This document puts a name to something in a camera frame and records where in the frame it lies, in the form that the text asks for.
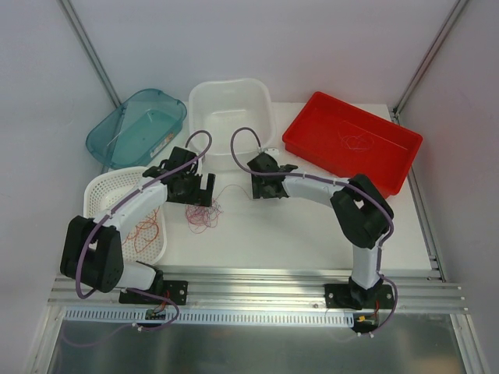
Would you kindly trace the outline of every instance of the metal frame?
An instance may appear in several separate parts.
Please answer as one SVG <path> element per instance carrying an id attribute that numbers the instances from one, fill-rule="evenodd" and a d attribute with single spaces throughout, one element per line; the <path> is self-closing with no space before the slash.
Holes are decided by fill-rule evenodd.
<path id="1" fill-rule="evenodd" d="M 57 0 L 57 2 L 61 6 L 62 11 L 67 17 L 69 25 L 72 27 L 73 31 L 75 32 L 76 37 L 80 41 L 81 47 L 83 48 L 85 55 L 87 55 L 92 67 L 95 70 L 95 73 L 97 74 L 97 77 L 101 81 L 104 90 L 109 96 L 109 100 L 111 100 L 111 102 L 117 108 L 122 104 L 122 102 L 121 100 L 119 100 L 119 96 L 116 93 L 116 90 L 113 87 L 112 82 L 109 79 L 109 76 L 106 73 L 106 70 L 104 69 L 101 60 L 99 59 L 99 55 L 95 51 L 95 48 L 92 45 L 92 42 L 90 41 L 87 32 L 85 31 L 85 28 L 83 27 L 83 24 L 81 23 L 80 18 L 78 17 L 78 14 L 76 14 L 76 10 L 74 9 L 71 0 Z"/>
<path id="2" fill-rule="evenodd" d="M 419 64 L 409 85 L 405 89 L 392 114 L 398 123 L 399 115 L 415 88 L 430 67 L 431 62 L 441 49 L 453 26 L 470 0 L 457 0 L 444 21 L 434 42 Z M 99 77 L 111 102 L 121 104 L 111 80 L 105 72 L 97 52 L 90 42 L 83 25 L 70 0 L 58 0 L 66 14 L 83 50 Z M 399 303 L 397 312 L 403 313 L 440 313 L 451 315 L 455 335 L 468 373 L 489 372 L 476 340 L 469 309 L 462 289 L 458 284 L 445 281 L 445 272 L 438 251 L 436 239 L 426 214 L 422 194 L 411 170 L 409 184 L 412 197 L 423 231 L 432 270 L 423 272 L 391 271 L 391 277 L 398 285 Z M 221 315 L 238 311 L 281 311 L 288 315 L 304 312 L 327 312 L 324 301 L 325 283 L 347 281 L 350 270 L 248 270 L 216 269 L 186 266 L 165 266 L 162 268 L 166 279 L 189 282 L 187 305 L 181 309 L 188 311 L 215 311 Z M 44 329 L 39 337 L 40 344 L 33 353 L 30 372 L 46 372 L 54 351 L 58 331 L 65 316 L 65 305 L 72 309 L 88 307 L 112 307 L 124 310 L 129 306 L 117 303 L 119 292 L 97 293 L 93 298 L 82 301 L 74 292 L 74 280 L 62 275 L 55 279 L 50 298 Z M 335 309 L 332 312 L 349 312 Z"/>
<path id="3" fill-rule="evenodd" d="M 211 267 L 164 266 L 165 279 L 189 282 L 189 297 L 184 310 L 220 309 L 325 312 L 324 284 L 346 282 L 350 270 L 246 270 Z M 444 283 L 438 271 L 420 277 L 387 274 L 398 285 L 398 309 L 403 313 L 467 314 L 469 312 L 458 284 Z M 129 308 L 118 303 L 119 291 L 96 293 L 87 300 L 75 294 L 75 282 L 58 276 L 49 305 L 110 306 Z M 331 311 L 350 312 L 348 309 Z"/>
<path id="4" fill-rule="evenodd" d="M 455 4 L 452 6 L 452 9 L 448 13 L 447 18 L 442 24 L 442 27 L 438 30 L 437 36 L 435 37 L 433 43 L 430 45 L 428 52 L 423 57 L 423 60 L 419 64 L 418 69 L 414 73 L 414 76 L 412 76 L 409 84 L 405 88 L 402 97 L 395 105 L 394 113 L 396 118 L 400 116 L 400 113 L 404 109 L 404 106 L 407 104 L 407 101 L 412 96 L 414 90 L 418 87 L 419 82 L 421 82 L 421 79 L 428 71 L 428 68 L 435 59 L 435 56 L 437 56 L 442 45 L 444 45 L 444 42 L 447 40 L 449 33 L 458 22 L 459 17 L 462 15 L 463 11 L 470 3 L 470 1 L 471 0 L 456 0 Z"/>
<path id="5" fill-rule="evenodd" d="M 476 337 L 471 316 L 451 315 L 451 321 L 466 372 L 489 374 L 490 368 Z"/>

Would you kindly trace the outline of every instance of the plastic bin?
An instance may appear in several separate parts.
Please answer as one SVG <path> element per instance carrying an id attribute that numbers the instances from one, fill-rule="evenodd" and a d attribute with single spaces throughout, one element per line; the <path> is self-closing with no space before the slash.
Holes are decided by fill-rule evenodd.
<path id="1" fill-rule="evenodd" d="M 316 92 L 282 140 L 289 152 L 338 177 L 367 175 L 386 198 L 400 191 L 423 137 Z"/>
<path id="2" fill-rule="evenodd" d="M 146 166 L 182 130 L 186 115 L 180 100 L 139 91 L 90 131 L 87 149 L 112 169 Z"/>
<path id="3" fill-rule="evenodd" d="M 237 168 L 229 144 L 233 132 L 243 126 L 257 132 L 263 147 L 274 140 L 271 96 L 261 81 L 246 78 L 205 82 L 193 88 L 189 95 L 189 131 L 205 129 L 213 136 L 205 166 L 213 170 Z M 207 139 L 198 136 L 191 143 L 200 152 Z M 249 161 L 257 151 L 253 135 L 241 132 L 235 140 L 235 149 L 242 162 Z"/>

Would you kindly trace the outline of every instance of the metal pole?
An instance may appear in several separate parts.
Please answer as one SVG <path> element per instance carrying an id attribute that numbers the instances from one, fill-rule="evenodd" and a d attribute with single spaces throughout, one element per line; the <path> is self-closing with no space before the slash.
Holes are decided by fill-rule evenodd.
<path id="1" fill-rule="evenodd" d="M 104 66 L 101 63 L 101 60 L 99 59 L 99 56 L 97 55 L 94 46 L 90 42 L 87 32 L 83 28 L 83 24 L 81 23 L 80 18 L 76 14 L 76 10 L 74 9 L 73 4 L 71 3 L 70 0 L 58 0 L 58 3 L 61 6 L 62 11 L 65 13 L 69 21 L 69 24 L 73 28 L 76 36 L 78 37 L 78 40 L 80 41 L 81 46 L 83 47 L 83 51 L 85 52 L 85 54 L 90 60 L 90 63 L 94 67 L 95 72 L 99 77 L 99 80 L 101 81 L 106 93 L 109 96 L 109 99 L 117 108 L 119 105 L 121 105 L 122 102 L 119 100 L 118 94 L 116 93 L 116 90 L 113 87 L 111 80 L 109 79 L 108 74 L 106 73 Z"/>
<path id="2" fill-rule="evenodd" d="M 395 105 L 394 113 L 396 118 L 399 117 L 400 113 L 404 109 L 404 106 L 407 104 L 407 101 L 412 96 L 412 93 L 419 85 L 419 82 L 428 71 L 428 68 L 435 59 L 435 56 L 441 49 L 449 33 L 453 29 L 454 25 L 457 23 L 460 15 L 463 13 L 465 7 L 470 3 L 470 1 L 471 0 L 457 0 L 454 6 L 452 7 L 451 11 L 449 12 L 447 18 L 444 21 L 444 24 L 438 31 L 438 34 L 435 37 L 434 42 L 431 44 L 430 49 L 425 54 L 423 60 L 419 64 L 416 73 L 412 77 L 407 88 L 405 88 L 405 91 L 400 100 L 398 101 L 397 105 Z"/>

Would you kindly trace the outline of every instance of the red plastic tray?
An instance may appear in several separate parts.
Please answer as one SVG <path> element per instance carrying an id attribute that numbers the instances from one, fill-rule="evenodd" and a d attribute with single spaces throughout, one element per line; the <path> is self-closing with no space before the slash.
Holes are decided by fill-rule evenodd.
<path id="1" fill-rule="evenodd" d="M 386 198 L 400 191 L 423 137 L 316 92 L 282 140 L 289 152 L 338 177 L 367 175 Z"/>

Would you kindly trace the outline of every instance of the wire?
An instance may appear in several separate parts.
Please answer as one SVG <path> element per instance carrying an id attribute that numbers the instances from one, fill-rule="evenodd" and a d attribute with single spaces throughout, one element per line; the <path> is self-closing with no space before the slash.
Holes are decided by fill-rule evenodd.
<path id="1" fill-rule="evenodd" d="M 241 187 L 240 185 L 226 185 L 218 194 L 217 197 L 211 200 L 211 206 L 194 206 L 194 205 L 186 205 L 186 212 L 185 212 L 185 217 L 187 220 L 187 225 L 189 226 L 189 229 L 191 230 L 192 233 L 194 234 L 202 234 L 205 232 L 208 228 L 216 228 L 218 225 L 218 218 L 223 212 L 221 209 L 220 203 L 218 202 L 218 199 L 220 198 L 221 194 L 225 191 L 226 188 L 235 186 L 239 187 L 245 194 L 246 197 L 254 201 L 253 199 L 250 198 L 250 195 L 248 195 L 248 192 Z"/>
<path id="2" fill-rule="evenodd" d="M 176 311 L 176 314 L 169 321 L 164 322 L 161 325 L 156 326 L 156 327 L 139 326 L 138 331 L 163 330 L 164 328 L 166 328 L 166 327 L 170 326 L 172 323 L 174 323 L 178 319 L 178 317 L 180 316 L 179 307 L 169 298 L 166 298 L 164 296 L 153 295 L 153 294 L 150 294 L 149 292 L 144 292 L 141 290 L 137 290 L 135 288 L 127 288 L 127 291 L 135 292 L 136 294 L 146 296 L 148 298 L 155 298 L 157 300 L 162 300 L 163 302 L 166 302 L 166 303 L 170 304 L 171 306 L 173 306 L 173 308 L 175 308 L 175 311 Z M 105 337 L 103 337 L 97 341 L 94 341 L 91 343 L 82 343 L 81 344 L 81 343 L 75 343 L 75 342 L 71 341 L 70 339 L 68 339 L 68 337 L 65 335 L 65 326 L 63 325 L 61 328 L 60 337 L 61 337 L 62 341 L 64 341 L 66 344 L 70 345 L 71 347 L 74 347 L 74 348 L 92 348 L 92 347 L 95 347 L 96 345 L 99 345 L 99 344 L 102 344 L 102 343 L 108 341 L 109 339 L 114 337 L 121 330 L 124 330 L 127 327 L 135 327 L 135 326 L 137 326 L 136 323 L 126 323 L 124 325 L 119 326 L 117 329 L 113 330 L 111 333 L 109 333 L 108 335 L 106 335 Z"/>
<path id="3" fill-rule="evenodd" d="M 341 182 L 341 181 L 336 181 L 334 179 L 322 178 L 322 177 L 318 177 L 316 175 L 310 175 L 310 174 L 293 173 L 293 172 L 261 173 L 261 172 L 253 171 L 253 170 L 250 170 L 249 168 L 246 168 L 237 159 L 237 156 L 235 155 L 235 151 L 234 151 L 235 136 L 239 132 L 244 131 L 244 130 L 250 131 L 255 136 L 255 139 L 257 140 L 257 144 L 258 144 L 259 148 L 261 148 L 261 142 L 260 142 L 260 139 L 258 138 L 258 135 L 255 132 L 255 130 L 251 129 L 250 127 L 241 127 L 239 129 L 235 130 L 234 133 L 232 134 L 231 143 L 230 143 L 232 158 L 234 159 L 234 162 L 237 164 L 237 166 L 239 166 L 241 169 L 243 169 L 246 173 L 250 173 L 252 175 L 257 175 L 257 176 L 260 176 L 260 177 L 300 177 L 300 178 L 308 178 L 308 179 L 313 179 L 314 181 L 323 182 L 323 183 L 327 183 L 327 184 L 330 184 L 330 185 L 340 185 L 342 187 L 346 187 L 348 189 L 351 189 L 352 191 L 354 191 L 354 192 L 358 193 L 359 195 L 361 195 L 364 199 L 366 199 L 367 201 L 369 201 L 370 203 L 372 203 L 383 214 L 383 216 L 386 218 L 388 226 L 389 226 L 389 229 L 388 229 L 388 233 L 383 238 L 380 239 L 380 241 L 378 243 L 378 246 L 377 246 L 378 247 L 378 262 L 377 262 L 376 271 L 377 271 L 377 274 L 379 275 L 379 277 L 381 279 L 383 279 L 384 281 L 387 281 L 393 287 L 393 289 L 394 289 L 394 306 L 391 309 L 390 314 L 388 315 L 388 317 L 386 318 L 386 320 L 383 321 L 382 324 L 379 325 L 379 327 L 376 328 L 376 331 L 378 331 L 382 326 L 386 325 L 386 323 L 393 317 L 393 315 L 395 313 L 395 310 L 397 309 L 397 304 L 398 304 L 398 290 L 397 290 L 396 284 L 394 283 L 394 281 L 392 281 L 391 279 L 385 277 L 380 272 L 380 266 L 381 266 L 380 251 L 381 251 L 381 248 L 383 247 L 383 244 L 393 235 L 393 233 L 395 231 L 395 227 L 393 225 L 393 220 L 391 219 L 390 214 L 388 214 L 388 212 L 375 199 L 373 199 L 371 196 L 369 196 L 367 193 L 365 193 L 361 189 L 358 189 L 357 187 L 355 187 L 354 185 L 350 185 L 349 183 L 345 183 L 345 182 Z"/>
<path id="4" fill-rule="evenodd" d="M 246 173 L 250 173 L 250 174 L 253 174 L 253 175 L 260 176 L 260 177 L 300 177 L 300 178 L 308 178 L 308 179 L 313 179 L 314 181 L 319 181 L 319 182 L 327 183 L 327 184 L 330 184 L 330 185 L 340 185 L 342 187 L 346 187 L 348 189 L 351 189 L 352 191 L 357 192 L 364 199 L 366 199 L 370 203 L 372 203 L 383 214 L 383 216 L 386 218 L 386 220 L 388 222 L 388 226 L 390 228 L 388 230 L 388 233 L 383 238 L 381 238 L 381 240 L 380 240 L 380 242 L 378 244 L 378 247 L 381 248 L 383 246 L 383 244 L 393 235 L 393 232 L 394 232 L 395 228 L 394 228 L 394 225 L 393 225 L 393 220 L 390 217 L 390 214 L 388 214 L 388 212 L 375 199 L 373 199 L 371 196 L 369 196 L 368 194 L 366 194 L 363 190 L 358 189 L 354 185 L 350 185 L 349 183 L 345 183 L 345 182 L 341 182 L 341 181 L 335 181 L 334 179 L 322 178 L 322 177 L 318 177 L 316 175 L 310 175 L 310 174 L 293 173 L 293 172 L 260 173 L 258 171 L 253 171 L 253 170 L 250 170 L 249 168 L 246 168 L 244 165 L 241 164 L 241 162 L 239 162 L 239 160 L 237 159 L 237 156 L 235 155 L 235 151 L 234 151 L 234 140 L 235 140 L 235 136 L 239 132 L 241 132 L 243 130 L 248 130 L 253 135 L 255 135 L 255 138 L 257 139 L 257 143 L 258 143 L 258 147 L 259 148 L 261 148 L 261 142 L 260 142 L 260 139 L 258 138 L 258 135 L 255 132 L 255 130 L 251 129 L 250 127 L 241 127 L 239 129 L 235 130 L 234 133 L 232 134 L 232 138 L 231 138 L 231 154 L 232 154 L 232 158 L 234 159 L 234 162 L 237 164 L 237 166 L 239 166 L 241 169 L 243 169 Z"/>
<path id="5" fill-rule="evenodd" d="M 204 133 L 204 134 L 206 134 L 208 136 L 208 144 L 207 144 L 207 147 L 200 154 L 198 154 L 197 156 L 195 156 L 191 161 L 188 161 L 188 162 L 180 165 L 178 168 L 175 168 L 173 170 L 167 171 L 166 173 L 164 173 L 164 174 L 162 174 L 162 175 L 154 178 L 153 180 L 145 183 L 141 188 L 138 188 L 138 189 L 132 191 L 132 193 L 130 193 L 125 198 L 123 198 L 122 200 L 120 200 L 111 209 L 110 214 L 112 215 L 112 214 L 116 213 L 116 211 L 118 211 L 119 208 L 121 208 L 126 203 L 128 203 L 131 199 L 133 199 L 133 197 L 135 197 L 136 195 L 138 195 L 139 193 L 141 193 L 142 189 L 146 189 L 147 187 L 153 185 L 154 183 L 157 183 L 160 180 L 162 180 L 162 179 L 164 179 L 164 178 L 166 178 L 166 177 L 168 177 L 170 175 L 173 175 L 174 173 L 176 173 L 178 171 L 181 171 L 183 168 L 186 168 L 189 165 L 192 165 L 192 164 L 196 163 L 200 158 L 202 158 L 206 154 L 206 152 L 210 149 L 211 143 L 212 143 L 211 134 L 208 131 L 206 131 L 206 130 L 197 130 L 197 131 L 193 132 L 191 134 L 191 136 L 187 139 L 186 146 L 189 145 L 190 140 L 194 136 L 196 136 L 198 134 L 201 134 L 201 133 Z M 99 229 L 104 225 L 104 223 L 110 217 L 111 216 L 109 216 L 108 214 L 105 214 L 104 217 L 94 226 L 94 228 L 92 229 L 92 231 L 89 233 L 89 235 L 87 237 L 87 240 L 83 244 L 83 248 L 82 248 L 82 251 L 81 251 L 81 254 L 80 254 L 80 258 L 78 259 L 78 264 L 76 266 L 76 276 L 75 276 L 75 279 L 76 279 L 76 294 L 78 295 L 79 298 L 82 298 L 82 299 L 89 298 L 96 291 L 95 288 L 92 288 L 90 291 L 88 291 L 86 294 L 84 294 L 82 292 L 82 290 L 81 290 L 81 273 L 82 273 L 82 269 L 83 269 L 83 262 L 85 260 L 85 255 L 88 252 L 88 248 L 90 246 L 90 243 L 94 240 L 94 237 L 97 234 L 97 232 L 99 231 Z"/>

